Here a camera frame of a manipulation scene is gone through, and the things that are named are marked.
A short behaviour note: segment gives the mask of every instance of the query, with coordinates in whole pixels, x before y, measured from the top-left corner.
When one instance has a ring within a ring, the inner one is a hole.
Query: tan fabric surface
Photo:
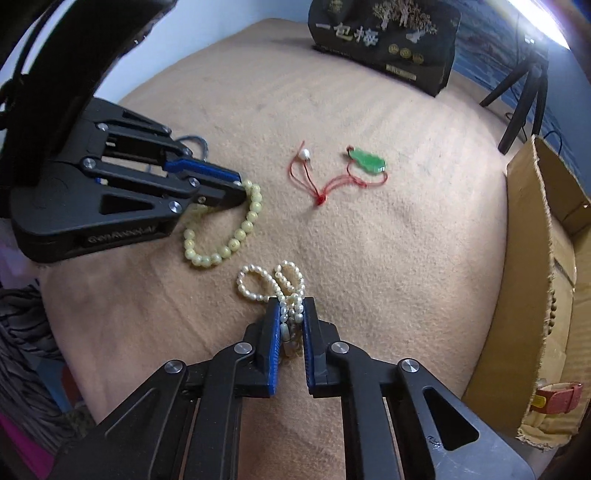
[[[265,209],[238,254],[190,268],[181,234],[48,267],[55,336],[97,420],[166,360],[211,358],[264,311],[235,290],[245,263],[293,260],[323,319],[385,361],[413,356],[461,394],[489,329],[506,232],[505,124],[485,91],[452,73],[433,99],[313,51],[306,25],[269,20],[162,72],[123,104],[209,141],[210,161],[262,188]],[[345,187],[315,209],[285,168],[307,141],[324,184],[349,144],[388,160],[380,189]],[[245,209],[210,215],[209,251]],[[245,401],[242,479],[344,478],[340,405],[307,395],[303,360],[278,395]]]

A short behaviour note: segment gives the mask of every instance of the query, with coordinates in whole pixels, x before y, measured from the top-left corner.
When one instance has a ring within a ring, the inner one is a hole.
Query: red string
[[[299,188],[304,189],[310,195],[312,195],[312,197],[316,201],[316,206],[318,206],[318,207],[320,205],[322,205],[324,202],[326,202],[326,197],[328,197],[328,194],[330,192],[332,192],[344,185],[354,184],[354,185],[357,185],[358,187],[361,187],[363,189],[367,189],[367,188],[371,188],[371,187],[380,187],[388,181],[388,173],[386,173],[385,171],[382,172],[382,180],[381,181],[365,181],[364,179],[361,179],[358,176],[352,174],[351,173],[351,166],[355,164],[355,160],[353,158],[351,158],[351,160],[349,160],[349,163],[347,163],[347,167],[346,167],[347,173],[346,174],[342,174],[337,177],[334,177],[333,179],[329,180],[326,183],[326,185],[324,185],[322,190],[318,190],[318,187],[314,183],[314,180],[312,180],[312,177],[311,177],[310,172],[308,170],[308,162],[300,159],[300,157],[299,157],[301,150],[304,148],[304,144],[305,144],[305,142],[301,143],[300,148],[298,149],[297,153],[291,159],[287,171],[290,175],[290,179],[292,181],[294,181]],[[347,153],[349,154],[349,157],[351,157],[351,152],[353,150],[354,150],[353,147],[351,147],[351,146],[347,147]],[[306,173],[306,179],[308,180],[309,184],[305,184],[303,181],[301,181],[294,174],[293,168],[294,168],[294,164],[297,161],[301,162],[302,165],[304,166],[304,172]]]

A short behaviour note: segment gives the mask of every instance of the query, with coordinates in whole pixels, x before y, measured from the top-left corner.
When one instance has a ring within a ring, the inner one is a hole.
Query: white wall
[[[178,0],[177,6],[152,30],[139,47],[123,57],[104,80],[97,96],[117,102],[137,86],[180,59],[266,18],[305,22],[311,0]],[[35,42],[32,59],[59,18],[73,3],[67,0]],[[12,52],[0,71],[0,85],[12,76],[18,53]]]

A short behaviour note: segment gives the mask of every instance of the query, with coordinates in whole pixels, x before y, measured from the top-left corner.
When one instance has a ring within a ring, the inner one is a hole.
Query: pale green bead bracelet
[[[250,195],[250,209],[246,214],[246,220],[244,220],[240,227],[234,232],[233,238],[228,241],[227,245],[222,245],[217,249],[217,252],[214,252],[211,255],[199,255],[195,251],[195,230],[187,228],[184,231],[184,256],[195,267],[209,268],[219,265],[225,259],[230,258],[234,252],[237,252],[240,249],[241,242],[243,242],[246,239],[246,236],[254,230],[254,223],[258,219],[258,214],[262,211],[261,187],[250,180],[243,181],[242,186],[246,190],[246,193]]]

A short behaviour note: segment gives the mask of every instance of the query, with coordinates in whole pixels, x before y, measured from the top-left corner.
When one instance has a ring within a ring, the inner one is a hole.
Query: tripod
[[[535,45],[530,51],[528,57],[522,61],[513,71],[497,85],[497,87],[480,102],[480,106],[487,107],[494,100],[499,98],[509,88],[511,88],[523,75],[527,73],[525,86],[521,92],[521,97],[517,102],[513,117],[509,121],[507,130],[499,142],[499,152],[506,154],[517,135],[519,129],[525,123],[527,114],[530,112],[531,105],[537,95],[535,104],[534,125],[531,130],[532,135],[539,135],[544,118],[544,109],[546,106],[546,95],[548,93],[548,55],[547,47],[545,50],[537,48]]]

